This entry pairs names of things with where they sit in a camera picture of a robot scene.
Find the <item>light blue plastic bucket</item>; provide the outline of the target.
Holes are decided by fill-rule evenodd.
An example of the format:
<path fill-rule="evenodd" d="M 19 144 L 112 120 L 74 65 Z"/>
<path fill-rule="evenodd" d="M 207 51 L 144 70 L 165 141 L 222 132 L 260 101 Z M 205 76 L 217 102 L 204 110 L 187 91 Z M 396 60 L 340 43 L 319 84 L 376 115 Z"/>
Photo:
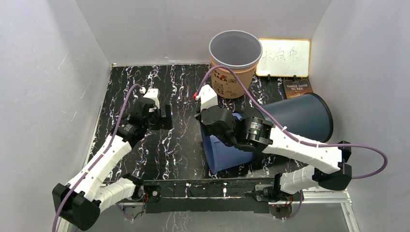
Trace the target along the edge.
<path fill-rule="evenodd" d="M 218 120 L 211 125 L 201 126 L 201 136 L 206 160 L 212 174 L 217 174 L 222 170 L 233 168 L 255 159 L 255 154 L 239 150 L 234 146 L 225 145 L 217 136 L 221 135 L 226 139 L 225 133 L 230 132 L 228 124 Z"/>

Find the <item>large dark blue bucket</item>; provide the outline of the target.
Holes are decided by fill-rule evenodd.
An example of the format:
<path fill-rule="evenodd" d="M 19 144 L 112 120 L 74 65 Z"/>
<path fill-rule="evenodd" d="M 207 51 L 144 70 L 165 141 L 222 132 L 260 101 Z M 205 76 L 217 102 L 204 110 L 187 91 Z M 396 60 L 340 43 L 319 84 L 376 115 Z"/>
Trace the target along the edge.
<path fill-rule="evenodd" d="M 266 104 L 263 108 L 293 134 L 322 143 L 333 135 L 331 111 L 326 102 L 315 93 Z"/>

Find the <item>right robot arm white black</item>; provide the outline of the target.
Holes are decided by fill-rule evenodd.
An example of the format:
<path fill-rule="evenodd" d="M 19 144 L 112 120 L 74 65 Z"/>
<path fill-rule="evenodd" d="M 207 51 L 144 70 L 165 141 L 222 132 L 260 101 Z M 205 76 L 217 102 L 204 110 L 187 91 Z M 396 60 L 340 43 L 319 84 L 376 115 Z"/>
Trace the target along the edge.
<path fill-rule="evenodd" d="M 272 122 L 261 117 L 237 118 L 219 106 L 203 109 L 195 115 L 205 135 L 217 137 L 225 146 L 244 152 L 280 155 L 306 164 L 291 173 L 278 174 L 268 191 L 278 200 L 312 187 L 344 190 L 352 180 L 352 168 L 345 157 L 350 152 L 341 144 L 327 147 L 317 141 L 313 146 L 302 143 L 302 137 L 287 135 Z"/>

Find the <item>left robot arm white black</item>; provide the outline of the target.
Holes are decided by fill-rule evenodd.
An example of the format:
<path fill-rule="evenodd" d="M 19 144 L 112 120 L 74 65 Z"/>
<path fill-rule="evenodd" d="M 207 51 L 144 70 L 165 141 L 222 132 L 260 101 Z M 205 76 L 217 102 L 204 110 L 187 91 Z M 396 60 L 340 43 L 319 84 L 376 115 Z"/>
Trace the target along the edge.
<path fill-rule="evenodd" d="M 80 230 L 90 229 L 102 211 L 123 199 L 142 200 L 143 181 L 131 174 L 104 188 L 101 185 L 148 131 L 172 128 L 171 106 L 159 106 L 153 97 L 138 99 L 128 115 L 124 115 L 124 111 L 123 106 L 115 127 L 98 153 L 67 184 L 57 184 L 52 190 L 57 216 Z"/>

